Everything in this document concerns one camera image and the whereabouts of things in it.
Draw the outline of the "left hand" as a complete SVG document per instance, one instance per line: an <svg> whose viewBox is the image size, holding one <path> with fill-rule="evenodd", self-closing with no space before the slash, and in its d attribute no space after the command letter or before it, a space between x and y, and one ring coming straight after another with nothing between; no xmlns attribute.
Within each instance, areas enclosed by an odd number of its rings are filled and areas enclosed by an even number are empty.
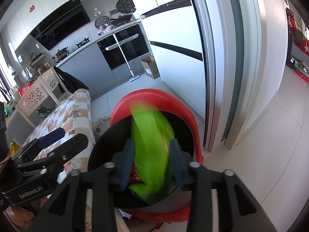
<svg viewBox="0 0 309 232"><path fill-rule="evenodd" d="M4 212L4 216L13 227L13 231L26 231L35 214L22 207L10 206Z"/></svg>

